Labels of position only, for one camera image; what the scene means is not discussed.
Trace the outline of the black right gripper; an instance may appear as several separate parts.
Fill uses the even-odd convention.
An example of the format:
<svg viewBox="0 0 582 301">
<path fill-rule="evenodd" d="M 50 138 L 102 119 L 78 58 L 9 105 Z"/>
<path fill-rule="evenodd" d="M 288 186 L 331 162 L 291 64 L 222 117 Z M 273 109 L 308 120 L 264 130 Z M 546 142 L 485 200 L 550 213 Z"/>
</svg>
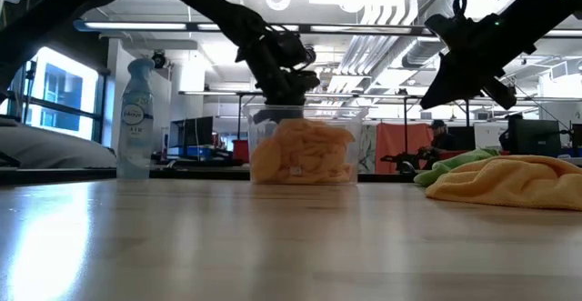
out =
<svg viewBox="0 0 582 301">
<path fill-rule="evenodd" d="M 536 41 L 536 35 L 499 18 L 455 21 L 447 35 L 449 52 L 439 55 L 440 67 L 421 107 L 430 109 L 484 95 L 510 109 L 517 103 L 515 93 L 497 77 L 519 55 L 533 54 Z"/>
</svg>

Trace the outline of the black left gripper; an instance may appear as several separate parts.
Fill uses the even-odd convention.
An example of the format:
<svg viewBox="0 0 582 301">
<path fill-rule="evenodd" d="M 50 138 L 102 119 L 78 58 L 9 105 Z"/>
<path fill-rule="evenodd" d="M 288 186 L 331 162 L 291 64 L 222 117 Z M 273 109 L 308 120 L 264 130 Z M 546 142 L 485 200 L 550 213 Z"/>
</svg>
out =
<svg viewBox="0 0 582 301">
<path fill-rule="evenodd" d="M 247 65 L 267 105 L 303 105 L 306 92 L 320 85 L 314 71 L 306 70 L 314 53 L 298 45 L 270 45 L 261 41 L 247 50 Z M 252 115 L 252 123 L 280 123 L 290 117 L 290 110 L 266 107 Z"/>
</svg>

